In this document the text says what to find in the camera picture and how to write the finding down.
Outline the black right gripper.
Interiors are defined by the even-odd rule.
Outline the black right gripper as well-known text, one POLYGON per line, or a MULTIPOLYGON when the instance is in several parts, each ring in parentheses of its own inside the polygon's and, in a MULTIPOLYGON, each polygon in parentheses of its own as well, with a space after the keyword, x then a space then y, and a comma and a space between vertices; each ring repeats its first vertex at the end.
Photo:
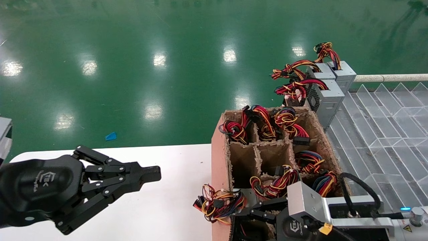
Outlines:
POLYGON ((243 221, 276 221, 277 241, 337 241, 338 234, 334 231, 329 235, 320 233, 318 220, 312 212, 303 213, 302 221, 298 221, 290 215, 288 198, 274 198, 258 202, 252 207, 244 208, 239 213, 243 221))

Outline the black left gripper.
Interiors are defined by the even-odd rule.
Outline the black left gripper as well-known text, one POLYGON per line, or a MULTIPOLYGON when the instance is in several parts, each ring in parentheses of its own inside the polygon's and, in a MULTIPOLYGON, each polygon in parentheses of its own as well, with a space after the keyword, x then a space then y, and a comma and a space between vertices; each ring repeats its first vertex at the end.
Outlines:
POLYGON ((56 228, 69 235, 118 198, 140 191, 142 186, 141 178, 108 178, 86 184, 82 193, 87 201, 78 204, 83 172, 83 163, 70 155, 3 165, 1 228, 55 219, 56 228))

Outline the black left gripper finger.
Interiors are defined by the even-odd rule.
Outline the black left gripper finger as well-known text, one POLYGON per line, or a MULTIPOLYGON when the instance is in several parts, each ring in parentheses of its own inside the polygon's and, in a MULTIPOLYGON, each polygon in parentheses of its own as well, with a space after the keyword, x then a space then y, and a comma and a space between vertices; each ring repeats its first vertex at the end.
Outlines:
POLYGON ((86 146, 78 146, 73 157, 91 164, 85 168, 85 175, 90 180, 104 181, 114 177, 125 180, 130 177, 132 182, 144 184, 162 178, 159 166, 142 167, 138 162, 122 163, 86 146))

